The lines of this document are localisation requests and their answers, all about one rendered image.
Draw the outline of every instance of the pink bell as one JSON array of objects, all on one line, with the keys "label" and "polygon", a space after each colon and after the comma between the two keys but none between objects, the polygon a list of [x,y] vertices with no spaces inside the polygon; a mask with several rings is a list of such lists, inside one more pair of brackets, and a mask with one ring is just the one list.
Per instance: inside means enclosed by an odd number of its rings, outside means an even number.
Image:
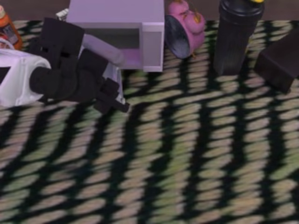
[{"label": "pink bell", "polygon": [[180,59],[194,54],[205,40],[205,19],[189,9],[185,0],[174,0],[165,16],[165,43]]}]

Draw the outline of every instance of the black cylinder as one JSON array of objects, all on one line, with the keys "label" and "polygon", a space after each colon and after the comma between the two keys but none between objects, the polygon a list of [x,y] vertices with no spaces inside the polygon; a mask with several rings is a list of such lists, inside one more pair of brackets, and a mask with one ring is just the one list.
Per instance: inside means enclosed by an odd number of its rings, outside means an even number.
[{"label": "black cylinder", "polygon": [[214,55],[214,69],[219,75],[237,75],[240,72],[249,39],[263,12],[263,2],[220,0]]}]

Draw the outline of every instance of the black tumbler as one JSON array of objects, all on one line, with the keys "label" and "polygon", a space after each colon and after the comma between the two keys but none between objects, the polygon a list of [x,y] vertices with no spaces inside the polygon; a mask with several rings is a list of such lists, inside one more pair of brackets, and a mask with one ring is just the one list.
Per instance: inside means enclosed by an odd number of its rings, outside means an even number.
[{"label": "black tumbler", "polygon": [[214,69],[219,75],[237,75],[240,72],[249,39],[263,12],[263,2],[220,0],[214,55]]}]

